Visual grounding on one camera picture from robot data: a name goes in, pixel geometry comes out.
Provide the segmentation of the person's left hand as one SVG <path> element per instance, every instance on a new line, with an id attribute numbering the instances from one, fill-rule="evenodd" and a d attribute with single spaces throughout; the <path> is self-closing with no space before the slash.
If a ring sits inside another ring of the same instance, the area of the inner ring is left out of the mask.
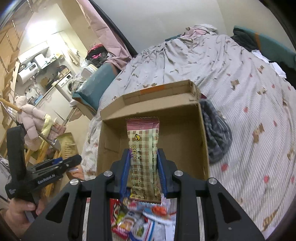
<path id="1" fill-rule="evenodd" d="M 31 225 L 25 215 L 25 211 L 34 211 L 37 215 L 40 215 L 47 203 L 46 196 L 40 198 L 37 207 L 31 202 L 13 198 L 8 209 L 1 210 L 1 216 L 13 233 L 20 238 Z"/>

